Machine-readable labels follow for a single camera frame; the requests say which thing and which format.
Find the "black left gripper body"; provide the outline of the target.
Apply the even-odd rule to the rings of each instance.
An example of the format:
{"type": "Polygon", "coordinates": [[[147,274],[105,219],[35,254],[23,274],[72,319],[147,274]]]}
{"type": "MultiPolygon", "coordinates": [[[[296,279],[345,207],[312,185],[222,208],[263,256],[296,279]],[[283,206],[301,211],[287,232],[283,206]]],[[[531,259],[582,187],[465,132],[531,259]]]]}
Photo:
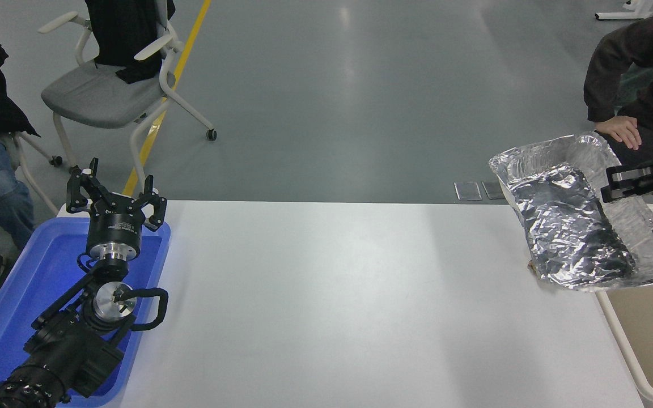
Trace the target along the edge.
{"type": "Polygon", "coordinates": [[[120,243],[139,250],[142,245],[142,226],[145,215],[141,211],[112,212],[108,210],[91,209],[86,249],[91,250],[97,245],[120,243]]]}

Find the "person's hand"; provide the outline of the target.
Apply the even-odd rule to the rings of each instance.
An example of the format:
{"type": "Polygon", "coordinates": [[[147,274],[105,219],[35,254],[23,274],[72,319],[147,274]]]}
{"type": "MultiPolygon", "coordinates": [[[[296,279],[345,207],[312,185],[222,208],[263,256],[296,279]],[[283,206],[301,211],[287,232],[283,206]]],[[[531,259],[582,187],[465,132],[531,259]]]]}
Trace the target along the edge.
{"type": "Polygon", "coordinates": [[[594,123],[598,133],[609,136],[631,150],[639,150],[642,137],[638,131],[638,119],[630,116],[614,116],[606,121],[594,123]]]}

